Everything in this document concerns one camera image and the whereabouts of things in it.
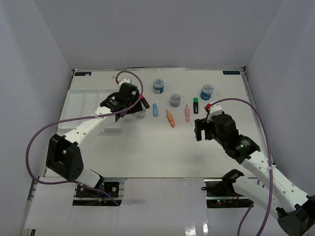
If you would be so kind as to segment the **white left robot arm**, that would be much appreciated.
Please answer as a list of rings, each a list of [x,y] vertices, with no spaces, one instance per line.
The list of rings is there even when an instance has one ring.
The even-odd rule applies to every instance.
[[[125,115],[142,111],[137,86],[123,82],[119,91],[110,94],[80,125],[50,138],[46,167],[69,182],[87,186],[88,192],[99,196],[104,190],[104,178],[85,166],[82,150],[103,130]]]

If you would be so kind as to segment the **black label sticker left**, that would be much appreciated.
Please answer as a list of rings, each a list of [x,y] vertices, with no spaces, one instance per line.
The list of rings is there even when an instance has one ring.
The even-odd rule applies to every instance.
[[[91,72],[75,72],[74,76],[91,76]]]

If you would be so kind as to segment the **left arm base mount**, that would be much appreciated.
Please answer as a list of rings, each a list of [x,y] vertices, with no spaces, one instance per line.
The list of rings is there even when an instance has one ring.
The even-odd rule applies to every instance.
[[[119,182],[105,182],[100,190],[107,193],[113,199],[119,196],[120,183]],[[111,199],[104,193],[98,191],[86,189],[80,185],[76,187],[74,197],[76,200],[85,200],[85,201],[97,201],[99,203],[111,202]]]

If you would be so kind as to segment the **black label sticker right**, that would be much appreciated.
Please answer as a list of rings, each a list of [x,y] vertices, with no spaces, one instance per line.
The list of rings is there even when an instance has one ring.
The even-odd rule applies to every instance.
[[[235,71],[235,70],[224,70],[223,71],[224,75],[240,75],[240,71]]]

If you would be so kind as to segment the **black label sticker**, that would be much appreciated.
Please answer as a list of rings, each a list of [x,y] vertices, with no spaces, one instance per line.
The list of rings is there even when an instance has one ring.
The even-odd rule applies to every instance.
[[[224,75],[240,75],[240,71],[235,71],[235,70],[224,70],[223,71]]]
[[[91,72],[75,72],[74,76],[91,76]]]

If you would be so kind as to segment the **white compartment tray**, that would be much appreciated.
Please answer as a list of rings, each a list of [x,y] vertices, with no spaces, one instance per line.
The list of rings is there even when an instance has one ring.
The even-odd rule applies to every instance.
[[[117,91],[117,89],[70,89],[66,95],[60,120],[90,116],[105,98]],[[59,123],[57,133],[59,135],[64,134],[80,125],[83,121],[84,120],[75,120]],[[106,128],[103,133],[122,132],[123,126],[123,120],[120,119],[115,124]]]

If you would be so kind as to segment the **clear clip jar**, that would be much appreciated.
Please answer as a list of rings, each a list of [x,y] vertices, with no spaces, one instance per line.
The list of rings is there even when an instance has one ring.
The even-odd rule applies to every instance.
[[[170,105],[172,107],[179,107],[181,103],[181,96],[177,93],[174,93],[170,96]]]
[[[142,110],[133,114],[136,118],[144,118],[146,115],[146,110]]]

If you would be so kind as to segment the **green black highlighter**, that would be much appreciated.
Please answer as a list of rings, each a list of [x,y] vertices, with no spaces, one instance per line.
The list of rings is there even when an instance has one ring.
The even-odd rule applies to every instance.
[[[193,98],[193,112],[194,112],[194,114],[198,114],[198,112],[199,112],[199,103],[198,103],[197,97]]]

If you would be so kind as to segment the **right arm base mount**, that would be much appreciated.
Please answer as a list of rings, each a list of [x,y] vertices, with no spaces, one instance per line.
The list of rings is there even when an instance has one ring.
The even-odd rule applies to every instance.
[[[201,189],[206,194],[207,208],[247,208],[252,204],[251,200],[235,193],[222,180],[205,181]]]

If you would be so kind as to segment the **blue correction tape pen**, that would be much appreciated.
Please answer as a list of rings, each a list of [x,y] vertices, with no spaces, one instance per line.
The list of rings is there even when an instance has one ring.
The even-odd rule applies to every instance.
[[[158,116],[158,107],[156,103],[153,104],[153,116],[154,117]]]

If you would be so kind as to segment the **pink black highlighter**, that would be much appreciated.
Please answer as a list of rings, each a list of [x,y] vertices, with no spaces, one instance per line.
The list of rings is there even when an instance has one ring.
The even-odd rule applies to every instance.
[[[142,105],[145,107],[145,109],[150,108],[150,105],[149,105],[149,103],[147,102],[147,100],[145,99],[144,96],[141,96],[140,101],[141,101]]]

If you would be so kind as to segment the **pink correction tape pen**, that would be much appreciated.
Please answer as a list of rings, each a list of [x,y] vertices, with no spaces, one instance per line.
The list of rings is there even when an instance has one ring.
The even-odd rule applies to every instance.
[[[185,107],[185,120],[186,120],[186,122],[190,121],[190,109],[189,109],[188,104]]]

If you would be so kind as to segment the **blue jar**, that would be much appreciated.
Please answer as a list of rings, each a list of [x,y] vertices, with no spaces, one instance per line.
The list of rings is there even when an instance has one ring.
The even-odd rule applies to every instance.
[[[164,80],[161,78],[156,78],[153,80],[153,92],[156,94],[161,94],[164,91]]]
[[[214,91],[214,87],[209,84],[205,84],[202,86],[200,97],[203,100],[210,100]]]

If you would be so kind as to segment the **orange correction tape pen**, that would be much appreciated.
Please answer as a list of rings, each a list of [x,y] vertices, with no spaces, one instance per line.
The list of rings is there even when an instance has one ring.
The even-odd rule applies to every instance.
[[[170,126],[172,128],[174,128],[176,124],[175,124],[175,121],[174,121],[174,118],[173,118],[172,114],[168,110],[166,110],[166,117],[168,119],[168,122],[169,122]]]

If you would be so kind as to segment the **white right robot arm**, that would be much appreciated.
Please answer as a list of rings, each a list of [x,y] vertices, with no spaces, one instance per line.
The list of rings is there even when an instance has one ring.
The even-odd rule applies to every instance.
[[[226,195],[237,193],[258,204],[289,236],[302,236],[314,226],[314,196],[298,188],[270,164],[251,138],[239,134],[230,115],[208,115],[196,119],[194,125],[197,141],[215,140],[230,158],[250,171],[263,185],[251,183],[241,171],[233,169],[222,177],[222,189]]]

